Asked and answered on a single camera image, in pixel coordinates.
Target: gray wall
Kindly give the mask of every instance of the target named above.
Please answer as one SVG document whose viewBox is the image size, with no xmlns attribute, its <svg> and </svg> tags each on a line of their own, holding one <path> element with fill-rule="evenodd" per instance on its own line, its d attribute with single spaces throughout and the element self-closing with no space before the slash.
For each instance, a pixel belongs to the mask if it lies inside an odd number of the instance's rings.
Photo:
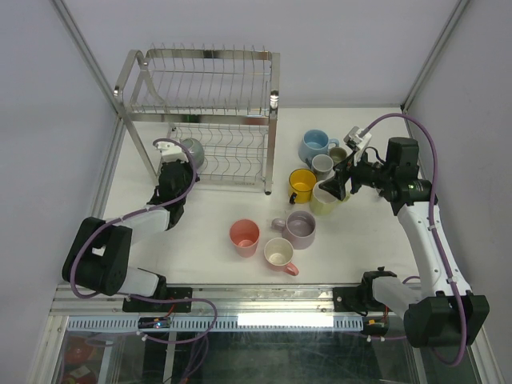
<svg viewBox="0 0 512 384">
<path fill-rule="evenodd" d="M 473 2 L 410 114 L 434 136 L 442 220 L 454 255 L 490 302 L 486 329 L 512 382 L 512 2 Z M 431 170 L 422 140 L 422 162 Z"/>
<path fill-rule="evenodd" d="M 265 45 L 281 53 L 282 106 L 395 104 L 457 0 L 66 0 L 114 84 L 151 43 Z"/>
<path fill-rule="evenodd" d="M 50 2 L 0 12 L 0 381 L 26 382 L 114 115 Z"/>
</svg>

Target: mug handle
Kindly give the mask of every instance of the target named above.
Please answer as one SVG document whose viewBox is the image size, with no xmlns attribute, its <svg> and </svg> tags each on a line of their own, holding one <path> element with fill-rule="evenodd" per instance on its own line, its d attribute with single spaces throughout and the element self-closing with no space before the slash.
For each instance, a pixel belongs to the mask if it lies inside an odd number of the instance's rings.
<svg viewBox="0 0 512 384">
<path fill-rule="evenodd" d="M 272 220 L 272 229 L 273 230 L 284 230 L 286 226 L 286 222 L 283 218 L 275 218 Z"/>
<path fill-rule="evenodd" d="M 293 192 L 290 196 L 290 204 L 295 204 L 295 199 L 297 198 L 297 194 Z"/>
<path fill-rule="evenodd" d="M 294 264 L 289 262 L 288 264 L 286 264 L 285 272 L 287 272 L 288 274 L 291 274 L 292 276 L 297 276 L 298 268 Z"/>
<path fill-rule="evenodd" d="M 330 138 L 329 142 L 327 143 L 327 146 L 329 146 L 329 144 L 334 144 L 334 146 L 339 146 L 339 140 L 337 140 L 336 138 Z"/>
</svg>

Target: white table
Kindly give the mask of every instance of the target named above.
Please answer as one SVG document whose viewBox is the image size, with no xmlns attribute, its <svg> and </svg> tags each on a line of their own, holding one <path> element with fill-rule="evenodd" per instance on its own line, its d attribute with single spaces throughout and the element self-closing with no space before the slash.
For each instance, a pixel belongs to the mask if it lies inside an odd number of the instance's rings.
<svg viewBox="0 0 512 384">
<path fill-rule="evenodd" d="M 292 210 L 310 210 L 309 204 L 291 206 L 287 183 L 291 171 L 305 165 L 297 156 L 298 144 L 308 129 L 319 128 L 340 142 L 353 126 L 366 126 L 375 118 L 398 108 L 286 109 L 279 110 L 274 163 L 273 193 L 204 190 L 194 188 L 187 197 L 185 213 L 175 228 L 135 244 L 130 265 L 167 277 L 169 283 L 190 284 L 302 284 L 359 282 L 362 273 L 386 266 L 400 278 L 418 274 L 405 232 L 393 216 L 390 204 L 377 192 L 363 187 L 330 216 L 317 217 L 317 235 L 307 250 L 297 250 L 293 263 L 297 277 L 266 267 L 263 247 L 280 233 L 270 229 L 274 218 Z M 159 153 L 151 142 L 165 137 L 167 124 L 139 123 L 138 130 L 152 160 Z M 408 136 L 404 121 L 393 118 L 372 130 L 371 145 L 386 154 L 387 140 Z M 154 186 L 129 135 L 124 138 L 115 171 L 106 218 L 142 207 Z M 235 253 L 228 235 L 233 222 L 250 218 L 260 227 L 256 255 L 244 259 Z"/>
</svg>

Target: pink mug handle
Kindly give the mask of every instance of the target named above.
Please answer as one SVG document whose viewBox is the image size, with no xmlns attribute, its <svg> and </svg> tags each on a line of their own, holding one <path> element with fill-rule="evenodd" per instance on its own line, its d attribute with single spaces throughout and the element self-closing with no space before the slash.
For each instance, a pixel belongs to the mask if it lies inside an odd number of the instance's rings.
<svg viewBox="0 0 512 384">
<path fill-rule="evenodd" d="M 288 274 L 291 274 L 292 276 L 297 276 L 298 268 L 294 264 L 289 262 L 288 264 L 286 264 L 285 272 L 287 272 Z"/>
<path fill-rule="evenodd" d="M 284 230 L 286 226 L 286 221 L 283 218 L 275 218 L 272 220 L 272 229 L 273 230 Z"/>
</svg>

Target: wire rack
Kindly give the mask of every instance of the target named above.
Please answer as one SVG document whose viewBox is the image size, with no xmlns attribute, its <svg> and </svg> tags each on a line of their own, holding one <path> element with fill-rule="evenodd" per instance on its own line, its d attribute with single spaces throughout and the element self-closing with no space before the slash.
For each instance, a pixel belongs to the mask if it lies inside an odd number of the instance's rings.
<svg viewBox="0 0 512 384">
<path fill-rule="evenodd" d="M 138 74 L 132 77 L 137 61 Z M 203 181 L 256 185 L 271 192 L 278 115 L 279 54 L 253 46 L 132 50 L 114 88 L 142 160 L 155 177 L 132 121 L 167 122 L 171 137 L 205 148 Z M 131 89 L 131 96 L 124 93 Z"/>
</svg>

